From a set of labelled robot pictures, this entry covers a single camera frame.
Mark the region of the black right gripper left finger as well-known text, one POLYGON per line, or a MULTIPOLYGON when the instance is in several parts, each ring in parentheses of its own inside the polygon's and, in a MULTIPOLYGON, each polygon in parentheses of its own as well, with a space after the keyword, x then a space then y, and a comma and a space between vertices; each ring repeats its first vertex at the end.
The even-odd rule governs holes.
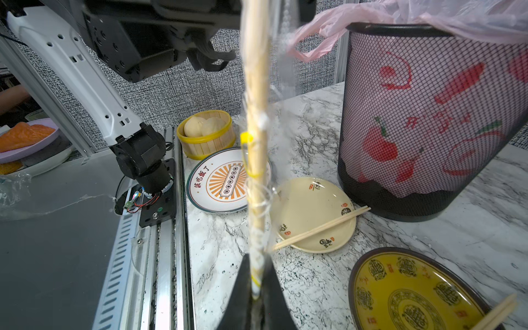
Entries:
POLYGON ((245 254, 239 267, 230 299, 217 330, 250 329, 252 310, 252 280, 250 257, 245 254))

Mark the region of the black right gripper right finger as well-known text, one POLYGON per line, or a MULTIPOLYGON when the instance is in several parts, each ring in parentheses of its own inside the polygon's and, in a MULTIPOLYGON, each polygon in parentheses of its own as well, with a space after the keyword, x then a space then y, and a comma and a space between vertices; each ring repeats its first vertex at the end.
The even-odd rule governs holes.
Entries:
POLYGON ((261 298, 263 299, 263 329, 298 329, 291 317, 271 257, 265 260, 261 298))

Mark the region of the pair wooden chopsticks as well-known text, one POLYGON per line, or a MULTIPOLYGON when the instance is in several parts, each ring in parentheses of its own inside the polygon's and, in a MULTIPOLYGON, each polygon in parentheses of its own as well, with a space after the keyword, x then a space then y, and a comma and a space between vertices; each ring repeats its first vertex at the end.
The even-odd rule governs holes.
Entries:
POLYGON ((246 148, 249 254, 252 298, 261 295, 265 268, 266 216, 269 209, 268 98, 270 92, 270 1, 243 1, 241 18, 241 55, 246 84, 247 129, 241 143, 246 148))
POLYGON ((518 305, 517 294, 511 294, 488 314, 486 314, 472 330, 493 330, 496 329, 510 314, 514 312, 518 305))
POLYGON ((307 238, 309 238, 311 236, 314 236, 314 235, 316 235, 316 234, 318 234, 320 232, 323 232, 323 231, 325 231, 327 229, 333 228, 333 227, 335 227, 337 225, 340 225, 340 224, 342 224, 342 223, 344 223, 346 221, 350 221, 351 219, 356 218, 357 216, 359 216, 359 215, 361 215, 363 213, 366 213, 366 212, 368 212, 370 210, 371 210, 371 207, 363 206, 363 207, 361 207, 361 208, 359 208, 357 210, 354 210, 354 211, 352 211, 350 213, 344 214, 341 217, 338 217, 338 218, 336 218, 336 219, 334 219, 332 221, 329 221, 326 224, 323 224, 323 225, 321 225, 319 227, 316 227, 316 228, 313 228, 311 230, 308 230, 307 232, 299 234, 299 235, 297 235, 295 237, 293 236, 292 238, 289 238, 289 239, 286 239, 286 240, 284 240, 284 241, 282 241, 280 243, 277 243, 272 248, 272 250, 273 251, 277 251, 277 250, 280 250, 280 249, 285 248, 287 246, 291 246, 294 243, 297 243, 299 241, 307 239, 307 238))

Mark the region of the clear plastic chopstick wrapper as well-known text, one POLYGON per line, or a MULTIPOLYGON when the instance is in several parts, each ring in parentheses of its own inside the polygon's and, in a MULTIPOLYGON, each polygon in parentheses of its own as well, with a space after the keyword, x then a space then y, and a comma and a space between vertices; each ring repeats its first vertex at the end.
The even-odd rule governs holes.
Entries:
MULTIPOLYGON (((272 221, 270 210, 276 189, 280 181, 284 180, 291 164, 288 148, 292 138, 289 127, 292 118, 291 111, 287 108, 287 99, 296 94, 296 68, 295 59, 287 52, 287 44, 299 24, 299 6, 295 1, 270 1, 272 5, 272 31, 270 33, 269 57, 269 98, 268 98, 268 164, 267 179, 269 192, 269 209, 266 216, 266 246, 265 259, 270 250, 270 236, 272 221)), ((243 95, 243 110, 246 115, 245 92, 243 95)), ((245 128, 240 135, 245 136, 245 128)), ((247 151, 241 143, 244 165, 247 151)))

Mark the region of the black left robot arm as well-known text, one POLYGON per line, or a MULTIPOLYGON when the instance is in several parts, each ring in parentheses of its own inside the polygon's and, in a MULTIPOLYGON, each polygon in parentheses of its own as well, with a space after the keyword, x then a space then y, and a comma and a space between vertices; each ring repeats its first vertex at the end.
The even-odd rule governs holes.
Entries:
POLYGON ((2 1, 1 17, 74 94, 98 126, 120 170, 147 193, 165 192, 162 135, 133 113, 100 68, 140 82, 189 61, 219 72, 235 60, 211 42, 241 28, 243 1, 2 1))

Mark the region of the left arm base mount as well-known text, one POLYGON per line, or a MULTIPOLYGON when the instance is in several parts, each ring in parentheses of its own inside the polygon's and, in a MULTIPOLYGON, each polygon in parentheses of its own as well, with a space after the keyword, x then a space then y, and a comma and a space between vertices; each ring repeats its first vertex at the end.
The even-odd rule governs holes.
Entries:
POLYGON ((154 195, 149 195, 144 192, 143 187, 136 184, 119 198, 115 198, 115 213, 138 216, 140 228, 155 226, 172 219, 176 215, 175 160, 173 158, 165 160, 164 166, 170 177, 167 188, 154 195))

